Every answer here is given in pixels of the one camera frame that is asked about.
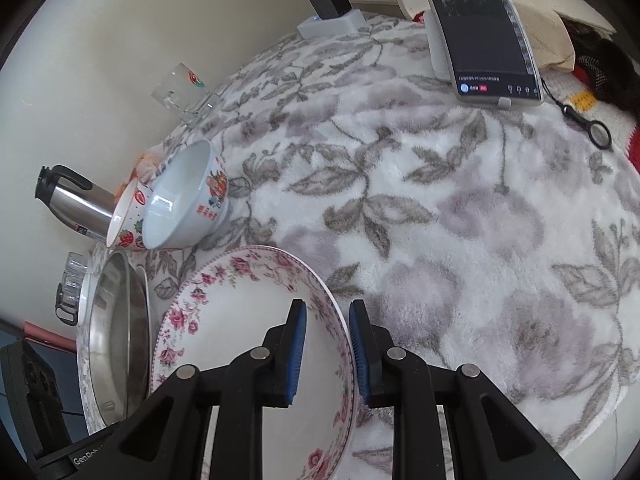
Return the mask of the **white phone stand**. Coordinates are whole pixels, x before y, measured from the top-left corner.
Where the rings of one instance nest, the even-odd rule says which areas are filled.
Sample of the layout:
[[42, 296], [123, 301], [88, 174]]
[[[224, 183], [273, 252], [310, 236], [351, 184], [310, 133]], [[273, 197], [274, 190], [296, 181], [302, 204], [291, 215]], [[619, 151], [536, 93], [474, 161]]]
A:
[[454, 76], [454, 71], [451, 68], [445, 38], [440, 30], [434, 11], [431, 9], [425, 10], [423, 19], [434, 75], [439, 81], [450, 84], [454, 96], [459, 101], [465, 104], [495, 106], [502, 110], [508, 110], [513, 106], [514, 102], [505, 96], [486, 96], [486, 94], [481, 96], [474, 93], [460, 93], [456, 76]]

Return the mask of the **floral fleece tablecloth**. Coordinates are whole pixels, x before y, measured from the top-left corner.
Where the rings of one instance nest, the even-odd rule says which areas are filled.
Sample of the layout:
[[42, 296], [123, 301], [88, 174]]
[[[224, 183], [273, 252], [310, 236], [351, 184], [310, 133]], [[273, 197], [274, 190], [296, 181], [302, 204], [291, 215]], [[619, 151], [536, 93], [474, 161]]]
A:
[[162, 330], [151, 382], [214, 367], [226, 289], [314, 288], [329, 407], [294, 441], [299, 479], [386, 479], [393, 414], [347, 379], [355, 298], [435, 365], [476, 364], [583, 479], [611, 479], [639, 439], [639, 176], [546, 103], [459, 104], [427, 71], [424, 29], [370, 16], [350, 36], [288, 36], [232, 75], [200, 128], [152, 148], [220, 151], [229, 215], [193, 247], [138, 252]]

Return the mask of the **clear glass mug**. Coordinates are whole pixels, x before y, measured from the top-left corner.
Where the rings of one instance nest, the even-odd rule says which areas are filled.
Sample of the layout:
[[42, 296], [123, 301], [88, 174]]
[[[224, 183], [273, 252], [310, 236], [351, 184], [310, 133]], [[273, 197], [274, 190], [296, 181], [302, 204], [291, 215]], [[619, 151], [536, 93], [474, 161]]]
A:
[[220, 101], [220, 97], [183, 63], [176, 65], [155, 86], [151, 96], [191, 129], [201, 125]]

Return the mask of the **upturned small glass cup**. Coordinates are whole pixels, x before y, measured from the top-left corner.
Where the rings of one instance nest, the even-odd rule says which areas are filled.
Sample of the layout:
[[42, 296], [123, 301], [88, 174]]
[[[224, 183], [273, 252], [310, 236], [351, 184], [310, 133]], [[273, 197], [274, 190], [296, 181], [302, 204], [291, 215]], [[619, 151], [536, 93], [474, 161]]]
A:
[[62, 284], [69, 288], [81, 288], [87, 271], [87, 257], [78, 254], [78, 252], [69, 252], [66, 257]]

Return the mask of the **stainless steel thermos jug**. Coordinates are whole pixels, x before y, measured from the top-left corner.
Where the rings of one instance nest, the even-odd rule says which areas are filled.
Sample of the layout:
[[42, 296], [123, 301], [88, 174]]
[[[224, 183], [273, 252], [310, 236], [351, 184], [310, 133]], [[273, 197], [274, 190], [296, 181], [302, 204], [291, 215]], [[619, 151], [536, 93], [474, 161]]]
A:
[[42, 166], [35, 199], [74, 232], [106, 241], [115, 208], [115, 195], [62, 165]]

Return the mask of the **orange snack packet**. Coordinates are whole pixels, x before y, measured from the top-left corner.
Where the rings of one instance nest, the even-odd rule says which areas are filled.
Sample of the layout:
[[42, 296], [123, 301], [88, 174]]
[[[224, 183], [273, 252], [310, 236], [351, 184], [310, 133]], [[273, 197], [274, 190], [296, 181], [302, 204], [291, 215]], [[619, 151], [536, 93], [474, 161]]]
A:
[[157, 167], [162, 160], [162, 156], [155, 152], [145, 152], [140, 155], [131, 170], [130, 179], [137, 179], [143, 184], [151, 181], [156, 173]]

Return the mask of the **pale blue round bowl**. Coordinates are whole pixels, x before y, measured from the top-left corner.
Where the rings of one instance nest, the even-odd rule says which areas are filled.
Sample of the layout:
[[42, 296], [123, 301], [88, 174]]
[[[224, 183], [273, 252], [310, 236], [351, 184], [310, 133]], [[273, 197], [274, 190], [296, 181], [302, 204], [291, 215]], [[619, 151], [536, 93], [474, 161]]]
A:
[[229, 178], [212, 142], [203, 139], [178, 153], [152, 185], [142, 238], [146, 249], [198, 244], [221, 225], [229, 207]]

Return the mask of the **strawberry pattern bowl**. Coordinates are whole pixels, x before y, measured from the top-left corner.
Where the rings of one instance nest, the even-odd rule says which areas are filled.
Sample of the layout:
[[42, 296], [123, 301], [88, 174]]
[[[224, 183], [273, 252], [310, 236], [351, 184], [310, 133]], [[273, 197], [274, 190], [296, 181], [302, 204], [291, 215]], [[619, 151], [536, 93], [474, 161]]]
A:
[[132, 179], [122, 191], [106, 234], [106, 247], [128, 252], [145, 250], [143, 220], [152, 190], [138, 179]]

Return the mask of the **smartphone on stand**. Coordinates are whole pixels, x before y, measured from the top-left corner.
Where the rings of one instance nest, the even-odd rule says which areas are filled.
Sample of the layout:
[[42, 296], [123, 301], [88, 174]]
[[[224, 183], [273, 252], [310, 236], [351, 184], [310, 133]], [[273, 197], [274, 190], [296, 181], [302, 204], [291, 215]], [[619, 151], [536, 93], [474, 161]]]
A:
[[428, 0], [444, 43], [451, 87], [467, 103], [538, 106], [533, 50], [511, 0]]

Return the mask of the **white power strip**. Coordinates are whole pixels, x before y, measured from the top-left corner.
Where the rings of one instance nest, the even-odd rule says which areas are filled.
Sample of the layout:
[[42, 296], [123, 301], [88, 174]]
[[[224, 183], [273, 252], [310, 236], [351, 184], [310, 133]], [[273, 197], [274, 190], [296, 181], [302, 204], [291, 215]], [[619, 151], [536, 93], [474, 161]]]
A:
[[301, 22], [297, 30], [304, 39], [319, 37], [346, 36], [356, 34], [360, 28], [367, 25], [362, 12], [352, 9], [339, 18], [322, 20], [318, 15], [313, 15]]

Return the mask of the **pink floral plate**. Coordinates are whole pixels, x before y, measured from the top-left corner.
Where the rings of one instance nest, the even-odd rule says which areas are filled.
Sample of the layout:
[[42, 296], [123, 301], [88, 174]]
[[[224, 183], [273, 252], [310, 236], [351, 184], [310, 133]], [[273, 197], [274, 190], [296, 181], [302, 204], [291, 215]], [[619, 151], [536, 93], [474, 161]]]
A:
[[201, 372], [245, 354], [272, 360], [264, 340], [293, 301], [306, 307], [297, 391], [288, 408], [262, 411], [262, 475], [329, 479], [354, 429], [356, 378], [346, 323], [326, 284], [299, 258], [269, 246], [236, 248], [205, 263], [164, 314], [151, 360], [156, 390], [185, 365]]

